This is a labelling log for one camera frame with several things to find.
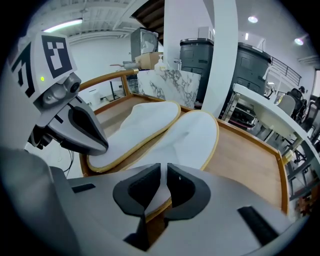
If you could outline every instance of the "marble patterned surface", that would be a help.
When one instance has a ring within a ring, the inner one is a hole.
[[[200,75],[182,70],[145,70],[137,74],[139,94],[195,107]]]

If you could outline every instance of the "cardboard box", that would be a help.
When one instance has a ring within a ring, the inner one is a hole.
[[[154,70],[155,64],[159,61],[159,55],[164,54],[163,52],[148,52],[135,57],[135,62],[139,63],[142,70]]]

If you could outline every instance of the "slipper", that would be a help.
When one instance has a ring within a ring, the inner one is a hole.
[[[109,148],[101,155],[88,155],[89,168],[106,172],[167,130],[180,116],[181,107],[174,101],[137,104],[107,141]]]
[[[166,181],[167,164],[204,170],[215,152],[218,139],[219,125],[214,116],[202,110],[193,110],[181,116],[155,145],[124,168],[161,164],[160,187],[144,212],[147,222],[171,204]]]

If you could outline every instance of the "fluorescent light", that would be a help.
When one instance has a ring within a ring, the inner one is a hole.
[[[255,16],[250,16],[248,18],[248,21],[250,21],[251,23],[257,23],[258,22],[258,19],[255,17]]]
[[[71,20],[71,21],[68,21],[68,22],[53,26],[51,28],[48,28],[48,29],[44,30],[44,32],[51,33],[53,31],[60,30],[60,29],[63,29],[63,28],[66,28],[66,27],[70,27],[70,26],[73,26],[73,25],[81,24],[81,23],[82,23],[82,18],[78,18],[78,19]]]
[[[302,46],[304,44],[304,41],[302,41],[300,38],[294,39],[294,42],[299,46]]]

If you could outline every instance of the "wooden tray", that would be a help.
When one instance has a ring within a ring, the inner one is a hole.
[[[94,113],[107,137],[112,135],[131,113],[134,105],[158,102],[161,99],[140,94],[129,94],[96,110]],[[181,106],[181,115],[192,109]],[[288,214],[287,176],[278,150],[238,127],[217,119],[219,140],[212,159],[204,171],[242,183],[271,205]],[[87,156],[80,154],[83,176],[103,175],[120,171],[139,158],[155,144],[163,133],[143,145],[113,169],[96,173],[89,169]],[[163,213],[147,223],[149,242],[152,244],[165,229]]]

